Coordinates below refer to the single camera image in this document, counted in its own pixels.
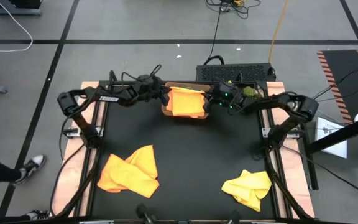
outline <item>wooden frame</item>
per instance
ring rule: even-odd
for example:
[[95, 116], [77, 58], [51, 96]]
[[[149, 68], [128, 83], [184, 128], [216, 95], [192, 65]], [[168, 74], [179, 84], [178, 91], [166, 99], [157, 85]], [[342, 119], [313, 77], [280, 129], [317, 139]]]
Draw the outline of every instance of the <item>wooden frame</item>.
[[[85, 88], [88, 86], [97, 87], [99, 82], [83, 82], [81, 88]], [[285, 91], [284, 84], [282, 82], [267, 82], [268, 94], [276, 95]], [[94, 103], [91, 104], [82, 115], [84, 118], [90, 122], [92, 120], [94, 111]], [[101, 120], [103, 117], [104, 111], [104, 103], [100, 104], [99, 114], [96, 125], [101, 125]], [[262, 112], [265, 126], [269, 126], [267, 112], [264, 110]], [[272, 109], [273, 120], [275, 124], [281, 124], [288, 118], [288, 115], [284, 110], [275, 108]], [[80, 146], [82, 145], [82, 141], [80, 138], [69, 139], [67, 142], [67, 147], [65, 151], [64, 158], [67, 159], [70, 157]], [[299, 151], [298, 143], [294, 139], [286, 139], [284, 141], [284, 146]], [[78, 184], [80, 182], [80, 177], [82, 173], [83, 163], [85, 159], [85, 147], [81, 149], [81, 151], [73, 157], [73, 159], [68, 162], [66, 167], [62, 170], [62, 174], [59, 178], [57, 188], [55, 191], [54, 200], [52, 203], [52, 208], [55, 213], [60, 212], [67, 202], [72, 198], [76, 190], [78, 189]], [[285, 149], [284, 147], [280, 150], [283, 170], [285, 174], [285, 180], [287, 183], [287, 188], [294, 196], [296, 201], [303, 207], [303, 210], [309, 214], [310, 216], [314, 216], [313, 205], [311, 203], [310, 194], [308, 190], [308, 186], [306, 183], [305, 172], [303, 170], [303, 164], [301, 157], [294, 152]], [[89, 159], [89, 169], [94, 162], [95, 151], [91, 152], [91, 157]], [[272, 160], [275, 161], [274, 153], [271, 153]], [[280, 211], [280, 216], [282, 218], [286, 218], [286, 210], [284, 206], [283, 195], [278, 187], [277, 189], [277, 199], [278, 199], [278, 207]], [[90, 185], [85, 190], [82, 198], [82, 206], [80, 210], [80, 215], [86, 215], [86, 209], [88, 206]]]

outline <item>crumpled cloth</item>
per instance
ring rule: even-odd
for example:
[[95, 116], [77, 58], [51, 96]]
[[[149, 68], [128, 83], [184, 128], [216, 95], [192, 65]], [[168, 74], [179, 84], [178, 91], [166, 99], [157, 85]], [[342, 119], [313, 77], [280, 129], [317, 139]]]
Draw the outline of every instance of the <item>crumpled cloth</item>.
[[204, 96], [203, 91], [189, 90], [180, 87], [170, 87], [168, 93], [169, 102], [165, 107], [167, 111], [172, 111], [174, 116], [190, 116], [197, 118], [204, 116]]
[[260, 212], [260, 199], [267, 195], [271, 186], [266, 171], [251, 174], [243, 170], [240, 177], [226, 181], [222, 191], [233, 195], [239, 203]]
[[153, 145], [149, 145], [136, 150], [126, 160], [111, 154], [102, 170], [98, 187], [111, 193], [131, 190], [150, 198], [160, 185], [155, 180], [157, 176]]

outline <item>sneaker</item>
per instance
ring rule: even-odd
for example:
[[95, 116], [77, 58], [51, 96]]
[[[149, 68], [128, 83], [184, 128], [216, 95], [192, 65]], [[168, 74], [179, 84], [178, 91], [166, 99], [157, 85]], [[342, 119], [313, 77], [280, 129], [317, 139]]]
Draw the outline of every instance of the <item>sneaker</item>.
[[30, 216], [30, 220], [45, 220], [49, 218], [50, 211], [33, 210], [26, 215]]
[[47, 158], [44, 155], [39, 155], [31, 158], [29, 162], [27, 162], [23, 165], [22, 168], [20, 168], [20, 171], [22, 172], [22, 177], [19, 180], [13, 182], [12, 185], [17, 186], [23, 184], [31, 176], [32, 173], [34, 173], [45, 163], [46, 160]]

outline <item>gray floor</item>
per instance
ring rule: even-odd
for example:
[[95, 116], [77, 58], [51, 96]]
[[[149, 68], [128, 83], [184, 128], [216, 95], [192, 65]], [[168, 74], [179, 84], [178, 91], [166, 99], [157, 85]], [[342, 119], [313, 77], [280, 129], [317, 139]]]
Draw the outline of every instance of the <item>gray floor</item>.
[[[57, 40], [72, 2], [45, 0], [42, 17], [18, 17], [18, 21], [36, 40]], [[284, 0], [262, 0], [260, 7], [250, 9], [245, 21], [235, 14], [223, 14], [217, 38], [271, 39], [283, 3]], [[358, 1], [347, 3], [358, 25]], [[212, 39], [216, 19], [217, 13], [206, 8], [203, 0], [80, 0], [67, 38]], [[0, 17], [0, 39], [26, 38], [10, 18]], [[357, 40], [339, 0], [290, 1], [278, 39]], [[22, 47], [25, 46], [0, 45], [0, 49]], [[0, 53], [0, 85], [6, 85], [9, 90], [8, 94], [0, 95], [0, 161], [8, 166], [16, 163], [56, 47], [36, 44], [26, 52]], [[258, 63], [267, 61], [269, 47], [218, 44], [214, 52], [227, 63]], [[316, 51], [339, 49], [358, 50], [358, 45], [276, 45], [272, 63], [277, 79], [285, 82], [287, 90], [314, 95], [328, 86]], [[107, 80], [110, 69], [140, 75], [159, 63], [163, 67], [158, 75], [164, 80], [194, 80], [196, 66], [205, 61], [210, 50], [210, 44], [65, 45], [27, 155], [29, 159], [45, 154], [48, 162], [34, 178], [16, 188], [7, 214], [48, 209], [61, 164], [58, 134], [64, 117], [56, 102], [60, 92], [78, 88], [82, 81]], [[331, 97], [332, 93], [327, 92], [321, 99]], [[321, 103], [320, 110], [341, 120], [334, 102]], [[358, 169], [324, 165], [358, 184]], [[358, 192], [323, 170], [317, 169], [317, 173], [321, 189], [311, 192], [316, 216], [328, 221], [358, 223]], [[6, 186], [0, 184], [0, 205]]]

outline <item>yellow cloth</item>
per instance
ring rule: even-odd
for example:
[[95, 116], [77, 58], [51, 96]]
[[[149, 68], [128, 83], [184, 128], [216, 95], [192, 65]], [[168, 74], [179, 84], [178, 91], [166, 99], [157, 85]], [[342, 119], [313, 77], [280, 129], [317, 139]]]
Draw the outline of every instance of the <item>yellow cloth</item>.
[[170, 88], [171, 91], [168, 93], [170, 100], [165, 107], [167, 111], [172, 111], [172, 115], [174, 116], [191, 116], [192, 118], [204, 116], [203, 91], [179, 87]]
[[111, 154], [102, 170], [98, 187], [111, 193], [129, 189], [150, 198], [160, 185], [155, 180], [157, 176], [153, 146], [144, 146], [126, 160]]
[[267, 195], [271, 186], [266, 171], [251, 174], [243, 170], [240, 177], [226, 181], [222, 191], [233, 195], [239, 203], [260, 212], [260, 199]]

